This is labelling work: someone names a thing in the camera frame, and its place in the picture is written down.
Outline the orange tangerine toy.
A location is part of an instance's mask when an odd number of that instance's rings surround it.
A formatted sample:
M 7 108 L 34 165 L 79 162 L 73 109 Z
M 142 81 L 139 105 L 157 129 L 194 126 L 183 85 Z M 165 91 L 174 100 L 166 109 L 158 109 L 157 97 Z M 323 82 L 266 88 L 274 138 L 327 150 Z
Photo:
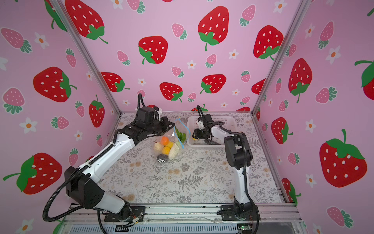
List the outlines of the orange tangerine toy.
M 163 137 L 161 138 L 161 140 L 160 140 L 160 143 L 161 143 L 162 145 L 164 145 L 164 146 L 168 145 L 168 143 L 169 143 L 169 139 L 168 139 L 168 137 L 163 136 Z

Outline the green leaf toy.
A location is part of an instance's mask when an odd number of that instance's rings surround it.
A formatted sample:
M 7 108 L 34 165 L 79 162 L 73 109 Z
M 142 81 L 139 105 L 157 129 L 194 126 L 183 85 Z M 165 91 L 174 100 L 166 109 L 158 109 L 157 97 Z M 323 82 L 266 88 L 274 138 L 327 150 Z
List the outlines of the green leaf toy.
M 185 142 L 187 140 L 187 134 L 183 133 L 183 132 L 180 132 L 178 129 L 176 129 L 176 134 L 177 134 L 177 137 L 179 138 L 179 140 L 181 141 L 181 143 L 185 144 Z

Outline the beige garlic toy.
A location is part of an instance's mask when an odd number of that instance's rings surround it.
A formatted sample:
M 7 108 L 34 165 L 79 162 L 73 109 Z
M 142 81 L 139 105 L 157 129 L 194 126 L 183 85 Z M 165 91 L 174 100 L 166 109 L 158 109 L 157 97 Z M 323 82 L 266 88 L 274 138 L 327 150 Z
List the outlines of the beige garlic toy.
M 164 148 L 164 145 L 162 145 L 160 142 L 155 142 L 154 143 L 154 146 L 153 146 L 153 149 L 156 151 L 156 152 L 161 152 Z

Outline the white plastic basket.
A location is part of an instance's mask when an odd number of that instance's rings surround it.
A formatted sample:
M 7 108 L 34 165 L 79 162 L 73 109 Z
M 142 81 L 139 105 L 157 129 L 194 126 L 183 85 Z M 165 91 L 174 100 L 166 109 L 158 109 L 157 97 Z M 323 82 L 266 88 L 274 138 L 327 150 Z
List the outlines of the white plastic basket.
M 188 118 L 187 127 L 191 131 L 191 134 L 193 134 L 193 131 L 198 128 L 197 119 L 198 116 L 191 116 Z M 238 131 L 238 126 L 233 117 L 230 116 L 212 116 L 213 121 L 216 122 L 224 122 L 223 127 L 227 130 L 230 130 L 232 132 Z M 196 148 L 196 149 L 206 149 L 206 150 L 213 150 L 213 149 L 224 149 L 224 137 L 229 136 L 229 133 L 222 130 L 219 125 L 212 127 L 213 130 L 213 141 L 216 141 L 220 143 L 221 145 L 208 145 L 204 142 L 203 139 L 198 139 L 197 141 L 194 141 L 192 139 L 192 136 L 187 141 L 187 144 L 189 147 Z

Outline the clear zip top bag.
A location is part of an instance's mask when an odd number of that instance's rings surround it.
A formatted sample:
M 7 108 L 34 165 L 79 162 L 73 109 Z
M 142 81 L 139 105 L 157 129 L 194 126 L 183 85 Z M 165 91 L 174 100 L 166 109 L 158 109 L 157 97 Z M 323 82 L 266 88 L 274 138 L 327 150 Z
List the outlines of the clear zip top bag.
M 158 163 L 165 163 L 181 156 L 191 136 L 190 129 L 179 117 L 173 122 L 175 125 L 163 136 L 158 136 L 153 144 L 153 151 Z

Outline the yellow orange toy fruit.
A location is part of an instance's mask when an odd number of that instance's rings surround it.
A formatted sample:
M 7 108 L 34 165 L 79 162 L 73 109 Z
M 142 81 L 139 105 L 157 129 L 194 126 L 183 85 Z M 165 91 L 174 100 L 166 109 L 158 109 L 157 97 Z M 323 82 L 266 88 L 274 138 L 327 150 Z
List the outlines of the yellow orange toy fruit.
M 161 151 L 161 153 L 168 156 L 169 153 L 170 153 L 170 150 L 171 150 L 170 147 L 164 146 L 163 149 L 162 149 L 162 151 Z

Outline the black round toy food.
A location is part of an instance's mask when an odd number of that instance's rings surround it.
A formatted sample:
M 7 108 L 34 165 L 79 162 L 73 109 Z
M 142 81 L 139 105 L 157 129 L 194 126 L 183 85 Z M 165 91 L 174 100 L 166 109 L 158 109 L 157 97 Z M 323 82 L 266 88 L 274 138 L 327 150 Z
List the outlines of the black round toy food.
M 169 158 L 167 155 L 164 155 L 164 154 L 159 154 L 157 156 L 157 162 L 159 163 L 164 163 L 164 162 L 168 162 L 169 161 Z

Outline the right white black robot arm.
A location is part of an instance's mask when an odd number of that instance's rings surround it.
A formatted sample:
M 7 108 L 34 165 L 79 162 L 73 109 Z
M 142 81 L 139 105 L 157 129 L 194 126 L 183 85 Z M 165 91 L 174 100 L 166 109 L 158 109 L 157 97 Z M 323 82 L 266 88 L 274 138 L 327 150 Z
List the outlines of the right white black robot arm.
M 192 134 L 195 140 L 203 139 L 207 145 L 224 145 L 227 162 L 234 170 L 235 193 L 233 209 L 237 219 L 250 216 L 260 220 L 258 206 L 248 189 L 248 175 L 253 154 L 243 132 L 234 132 L 224 127 L 223 121 L 214 121 L 210 114 L 199 111 L 198 128 Z

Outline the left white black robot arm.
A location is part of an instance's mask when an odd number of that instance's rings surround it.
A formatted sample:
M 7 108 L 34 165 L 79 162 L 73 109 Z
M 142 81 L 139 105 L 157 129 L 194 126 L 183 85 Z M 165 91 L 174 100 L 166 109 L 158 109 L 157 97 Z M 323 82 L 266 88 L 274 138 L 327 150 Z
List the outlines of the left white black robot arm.
M 121 221 L 127 220 L 132 213 L 129 202 L 104 191 L 99 187 L 99 181 L 111 166 L 141 141 L 162 136 L 174 127 L 174 122 L 161 116 L 159 108 L 138 108 L 135 119 L 123 128 L 117 129 L 113 141 L 108 146 L 78 168 L 69 167 L 65 171 L 65 181 L 49 198 L 42 213 L 43 220 L 53 222 L 80 209 L 107 211 Z M 50 217 L 52 203 L 63 189 L 79 206 Z

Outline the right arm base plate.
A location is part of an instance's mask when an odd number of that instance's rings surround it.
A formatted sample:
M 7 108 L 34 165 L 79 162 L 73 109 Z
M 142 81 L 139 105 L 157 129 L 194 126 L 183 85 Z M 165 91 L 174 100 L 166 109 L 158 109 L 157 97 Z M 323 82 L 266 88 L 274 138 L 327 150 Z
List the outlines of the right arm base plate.
M 261 216 L 256 207 L 241 209 L 233 204 L 222 205 L 216 213 L 223 221 L 260 221 Z

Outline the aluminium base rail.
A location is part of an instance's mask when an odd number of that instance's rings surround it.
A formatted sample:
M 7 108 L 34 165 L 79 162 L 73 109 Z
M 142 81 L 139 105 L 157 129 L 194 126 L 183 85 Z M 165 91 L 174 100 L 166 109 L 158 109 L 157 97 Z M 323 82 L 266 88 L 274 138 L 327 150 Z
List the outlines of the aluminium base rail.
M 136 224 L 107 212 L 81 210 L 68 215 L 59 234 L 306 234 L 298 209 L 291 203 L 259 203 L 255 214 L 239 220 L 229 204 L 137 204 Z

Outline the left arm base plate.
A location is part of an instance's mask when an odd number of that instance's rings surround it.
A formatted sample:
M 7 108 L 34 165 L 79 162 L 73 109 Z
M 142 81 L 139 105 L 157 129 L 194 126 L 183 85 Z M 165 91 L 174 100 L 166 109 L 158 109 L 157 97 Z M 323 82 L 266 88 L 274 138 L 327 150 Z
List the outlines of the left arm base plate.
M 146 206 L 130 206 L 125 207 L 118 214 L 107 212 L 104 218 L 105 222 L 142 222 Z

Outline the left aluminium frame post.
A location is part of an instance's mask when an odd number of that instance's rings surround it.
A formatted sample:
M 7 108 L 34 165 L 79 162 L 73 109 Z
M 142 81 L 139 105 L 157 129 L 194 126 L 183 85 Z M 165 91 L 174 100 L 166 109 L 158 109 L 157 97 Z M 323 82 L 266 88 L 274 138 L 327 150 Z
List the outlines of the left aluminium frame post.
M 52 5 L 54 6 L 58 16 L 60 17 L 61 21 L 65 25 L 66 29 L 68 30 L 69 35 L 71 36 L 72 40 L 74 41 L 75 45 L 77 46 L 80 54 L 82 55 L 84 61 L 86 62 L 88 68 L 90 69 L 91 73 L 93 74 L 96 83 L 99 85 L 101 91 L 105 95 L 106 99 L 110 103 L 111 107 L 113 108 L 114 112 L 120 116 L 121 110 L 117 105 L 114 97 L 112 96 L 109 88 L 107 87 L 99 69 L 97 68 L 94 60 L 92 59 L 89 50 L 87 49 L 86 45 L 81 39 L 81 35 L 78 33 L 77 29 L 74 26 L 74 23 L 70 19 L 68 12 L 65 8 L 64 1 L 57 1 L 51 0 Z

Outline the aluminium frame post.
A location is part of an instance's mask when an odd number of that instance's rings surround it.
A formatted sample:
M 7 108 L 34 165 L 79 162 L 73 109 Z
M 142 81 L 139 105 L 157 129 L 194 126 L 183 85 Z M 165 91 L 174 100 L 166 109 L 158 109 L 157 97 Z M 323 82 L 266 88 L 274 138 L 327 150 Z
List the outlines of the aluminium frame post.
M 58 16 L 60 17 L 61 21 L 65 25 L 66 29 L 68 30 L 69 35 L 71 36 L 72 40 L 74 41 L 75 45 L 77 46 L 80 54 L 82 55 L 84 61 L 86 62 L 88 68 L 90 69 L 91 73 L 93 74 L 96 83 L 99 85 L 101 91 L 105 95 L 106 99 L 110 103 L 111 107 L 113 108 L 114 112 L 120 116 L 121 110 L 117 105 L 114 97 L 112 96 L 109 88 L 107 87 L 99 69 L 97 68 L 94 60 L 92 59 L 89 50 L 87 49 L 86 45 L 81 39 L 81 35 L 78 33 L 77 29 L 74 26 L 74 23 L 70 19 L 68 12 L 65 8 L 64 1 L 57 1 L 51 0 L 52 5 L 54 6 Z
M 306 15 L 306 13 L 309 9 L 309 6 L 310 6 L 311 2 L 312 1 L 307 1 L 307 0 L 303 0 L 303 1 L 300 2 L 299 7 L 297 8 L 297 11 L 294 15 L 294 18 L 289 25 L 288 31 L 284 36 L 284 40 L 283 40 L 283 43 L 281 45 L 281 48 L 278 51 L 277 56 L 276 56 L 273 64 L 270 67 L 270 70 L 267 74 L 265 83 L 264 83 L 263 88 L 260 92 L 258 100 L 256 101 L 256 104 L 255 104 L 255 106 L 252 110 L 252 115 L 253 116 L 255 116 L 257 114 L 258 109 L 260 108 L 260 106 L 262 104 L 262 101 L 264 100 L 265 95 L 266 95 L 270 85 L 272 84 L 272 81 L 273 81 L 273 79 L 274 79 L 274 77 L 275 77 L 275 75 L 276 75 L 276 73 L 279 69 L 279 66 L 284 59 L 284 56 L 286 54 L 286 50 L 289 47 L 289 45 L 291 44 L 291 42 L 293 41 L 297 30 L 299 29 L 301 23 L 303 22 L 303 19 L 304 19 L 305 15 Z

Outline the right aluminium frame post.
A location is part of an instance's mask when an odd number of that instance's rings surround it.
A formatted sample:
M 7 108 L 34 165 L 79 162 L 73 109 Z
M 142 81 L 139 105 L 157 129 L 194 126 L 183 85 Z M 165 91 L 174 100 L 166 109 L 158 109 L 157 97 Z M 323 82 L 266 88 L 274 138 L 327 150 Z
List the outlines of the right aluminium frame post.
M 294 15 L 294 18 L 289 25 L 288 31 L 284 36 L 284 40 L 283 40 L 283 43 L 281 45 L 281 48 L 278 51 L 277 56 L 276 56 L 273 64 L 270 67 L 270 70 L 267 74 L 265 83 L 264 83 L 263 88 L 260 92 L 258 100 L 256 101 L 256 104 L 255 104 L 255 106 L 252 110 L 252 115 L 253 116 L 255 116 L 257 114 L 258 109 L 260 108 L 260 106 L 262 104 L 262 101 L 264 100 L 265 95 L 266 95 L 270 85 L 272 84 L 272 81 L 273 81 L 273 79 L 274 79 L 274 77 L 275 77 L 275 75 L 276 75 L 276 73 L 279 69 L 279 66 L 284 59 L 284 56 L 286 54 L 286 50 L 289 47 L 289 45 L 291 44 L 291 42 L 293 41 L 297 30 L 299 29 L 301 23 L 303 22 L 303 19 L 304 19 L 305 15 L 306 15 L 306 13 L 309 9 L 309 6 L 310 6 L 311 2 L 312 1 L 307 1 L 307 0 L 303 0 L 303 1 L 300 2 L 299 7 L 297 8 L 297 11 Z

